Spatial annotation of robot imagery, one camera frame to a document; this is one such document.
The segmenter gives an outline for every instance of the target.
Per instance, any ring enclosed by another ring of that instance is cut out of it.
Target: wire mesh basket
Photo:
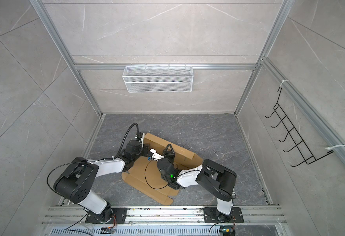
[[[191,92],[192,66],[126,66],[123,79],[128,92]]]

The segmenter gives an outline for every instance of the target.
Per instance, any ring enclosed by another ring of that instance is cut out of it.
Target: white zip tie
[[[337,148],[337,147],[345,147],[345,144],[338,144],[338,145],[335,145],[335,146],[332,146],[332,147],[327,147],[326,149],[327,150],[331,150],[331,149]]]
[[[281,81],[281,84],[280,84],[280,87],[283,85],[283,83],[284,83],[285,81],[289,81],[289,80],[282,80],[282,81]]]

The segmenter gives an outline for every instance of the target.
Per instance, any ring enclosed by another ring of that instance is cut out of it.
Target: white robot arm
[[[190,170],[176,169],[173,165],[175,152],[170,144],[163,151],[162,156],[143,145],[143,137],[144,134],[138,132],[137,125],[137,140],[131,140],[115,157],[101,160],[75,158],[56,180],[53,190],[73,203],[87,208],[91,215],[95,215],[97,219],[95,223],[97,221],[107,223],[113,212],[111,204],[91,190],[94,179],[105,174],[127,171],[140,156],[147,156],[149,160],[158,161],[157,167],[161,178],[168,182],[168,186],[179,189],[199,184],[217,197],[218,220],[228,221],[232,217],[233,188],[237,177],[233,171],[209,159]]]

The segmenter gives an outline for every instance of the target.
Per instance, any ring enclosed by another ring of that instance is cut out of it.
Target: cardboard box
[[[196,153],[172,144],[171,142],[161,139],[150,133],[145,135],[144,144],[150,144],[150,147],[155,149],[160,155],[162,155],[162,152],[166,146],[171,144],[175,151],[174,163],[178,165],[178,169],[180,170],[189,170],[198,167],[203,163],[203,159]],[[147,185],[145,180],[146,174],[147,182],[154,188],[160,188],[167,184],[167,182],[161,179],[161,174],[159,169],[156,167],[156,162],[157,161],[155,160],[147,161],[147,157],[140,157],[134,162],[133,167],[129,169],[129,174],[123,172],[121,177],[123,178],[124,182],[156,200],[160,204],[170,205],[172,204],[173,200],[168,196],[176,196],[179,193],[179,190],[172,189],[169,186],[159,190],[152,189]]]

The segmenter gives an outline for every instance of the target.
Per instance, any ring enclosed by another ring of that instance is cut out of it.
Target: dark marble floor
[[[237,174],[234,205],[267,205],[241,130],[232,114],[108,114],[90,152],[90,158],[111,157],[128,127],[137,122],[140,132],[151,133],[211,159]],[[135,127],[128,139],[134,138]],[[159,205],[129,186],[121,174],[95,179],[92,190],[112,205]],[[199,185],[172,196],[173,205],[216,205],[216,198]]]
[[[238,225],[236,236],[279,236],[274,225]]]

